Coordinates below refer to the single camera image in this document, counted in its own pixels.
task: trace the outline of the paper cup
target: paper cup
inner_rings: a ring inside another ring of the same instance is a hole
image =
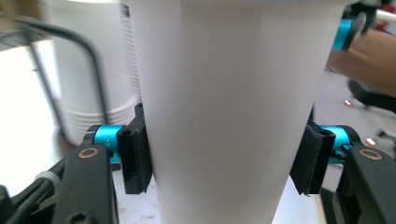
[[[272,222],[346,4],[132,1],[163,224]]]

